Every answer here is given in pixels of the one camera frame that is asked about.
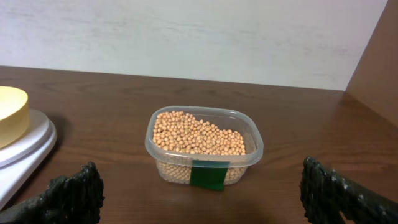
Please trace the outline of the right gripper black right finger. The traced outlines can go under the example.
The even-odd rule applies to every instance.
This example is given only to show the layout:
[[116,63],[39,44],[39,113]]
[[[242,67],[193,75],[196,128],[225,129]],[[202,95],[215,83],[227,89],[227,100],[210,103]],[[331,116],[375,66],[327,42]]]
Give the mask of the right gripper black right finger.
[[303,161],[300,200],[309,223],[397,223],[397,203],[339,175],[312,157]]

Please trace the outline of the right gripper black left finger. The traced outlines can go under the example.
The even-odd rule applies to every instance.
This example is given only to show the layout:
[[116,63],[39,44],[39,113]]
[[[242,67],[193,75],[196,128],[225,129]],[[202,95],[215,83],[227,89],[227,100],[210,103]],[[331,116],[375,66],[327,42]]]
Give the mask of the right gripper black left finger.
[[104,183],[95,163],[52,179],[40,195],[1,212],[1,223],[99,223]]

